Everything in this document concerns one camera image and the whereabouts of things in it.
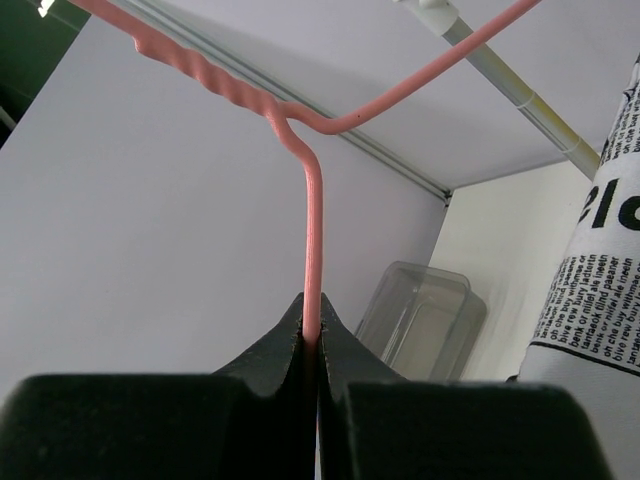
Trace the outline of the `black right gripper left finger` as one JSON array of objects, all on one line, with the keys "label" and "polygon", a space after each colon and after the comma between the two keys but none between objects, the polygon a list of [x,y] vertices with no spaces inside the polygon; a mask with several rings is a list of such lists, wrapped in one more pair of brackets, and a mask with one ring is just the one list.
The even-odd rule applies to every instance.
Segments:
[{"label": "black right gripper left finger", "polygon": [[48,374],[1,408],[5,479],[310,479],[302,299],[208,374]]}]

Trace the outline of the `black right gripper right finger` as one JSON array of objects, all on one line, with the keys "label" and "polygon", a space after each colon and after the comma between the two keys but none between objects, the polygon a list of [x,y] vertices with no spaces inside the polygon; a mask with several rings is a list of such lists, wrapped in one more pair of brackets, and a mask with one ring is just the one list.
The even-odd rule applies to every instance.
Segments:
[{"label": "black right gripper right finger", "polygon": [[635,479],[639,377],[534,346],[513,382],[417,382],[321,306],[326,479]]}]

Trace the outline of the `newspaper print trousers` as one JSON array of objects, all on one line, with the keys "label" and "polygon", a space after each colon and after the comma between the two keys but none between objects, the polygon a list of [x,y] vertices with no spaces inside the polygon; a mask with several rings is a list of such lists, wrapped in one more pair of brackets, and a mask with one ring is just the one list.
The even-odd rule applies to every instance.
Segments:
[{"label": "newspaper print trousers", "polygon": [[521,366],[568,356],[639,373],[639,70],[634,68]]}]

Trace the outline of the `pink wire hanger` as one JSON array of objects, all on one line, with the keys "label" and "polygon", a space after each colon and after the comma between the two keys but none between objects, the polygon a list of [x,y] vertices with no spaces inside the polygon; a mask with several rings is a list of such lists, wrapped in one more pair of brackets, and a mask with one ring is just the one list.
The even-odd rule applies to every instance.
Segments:
[{"label": "pink wire hanger", "polygon": [[169,36],[109,1],[77,1],[75,5],[131,36],[138,53],[173,67],[198,81],[210,92],[266,118],[281,144],[301,162],[306,179],[306,256],[302,336],[306,345],[314,347],[318,343],[321,331],[323,176],[315,153],[296,135],[288,121],[297,120],[324,135],[348,132],[381,115],[427,85],[528,13],[538,3],[536,1],[515,2],[469,37],[384,94],[355,111],[337,118],[325,117],[302,104],[277,100],[273,94],[233,77],[224,69],[211,64],[201,53],[183,47]]}]

